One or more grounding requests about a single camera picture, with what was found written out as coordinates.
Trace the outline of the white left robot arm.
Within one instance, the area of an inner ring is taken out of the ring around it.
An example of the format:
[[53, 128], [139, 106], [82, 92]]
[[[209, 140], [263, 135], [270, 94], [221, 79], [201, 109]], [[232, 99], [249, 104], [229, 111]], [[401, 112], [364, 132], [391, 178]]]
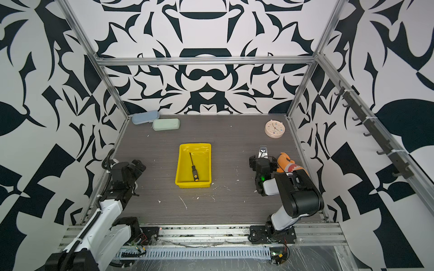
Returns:
[[121, 217], [130, 199], [136, 195], [136, 181], [145, 172], [140, 160], [119, 162], [110, 150], [102, 161], [108, 182], [96, 201], [96, 211], [81, 232], [62, 252], [47, 259], [46, 271], [104, 271], [109, 266], [125, 268], [131, 259], [147, 254], [140, 244], [142, 234], [136, 217]]

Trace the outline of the black yellow screwdriver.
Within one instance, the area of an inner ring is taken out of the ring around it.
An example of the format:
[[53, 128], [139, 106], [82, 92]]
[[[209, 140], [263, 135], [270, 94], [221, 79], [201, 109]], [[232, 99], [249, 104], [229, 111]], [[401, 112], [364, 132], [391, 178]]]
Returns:
[[191, 163], [192, 163], [192, 175], [193, 175], [193, 180], [194, 182], [199, 182], [199, 176], [198, 176], [198, 171], [196, 169], [196, 166], [194, 165], [194, 161], [193, 161], [193, 157], [192, 157], [192, 153], [189, 153], [189, 156], [191, 158]]

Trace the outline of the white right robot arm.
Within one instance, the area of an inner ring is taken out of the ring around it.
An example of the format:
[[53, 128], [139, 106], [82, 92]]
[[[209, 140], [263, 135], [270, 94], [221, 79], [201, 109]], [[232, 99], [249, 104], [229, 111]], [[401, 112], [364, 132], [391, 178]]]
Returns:
[[255, 186], [261, 196], [278, 195], [281, 207], [271, 214], [264, 226], [251, 226], [248, 240], [253, 244], [295, 244], [295, 224], [324, 209], [324, 200], [303, 168], [296, 164], [283, 166], [290, 160], [284, 153], [277, 159], [268, 154], [267, 146], [249, 158], [255, 172]]

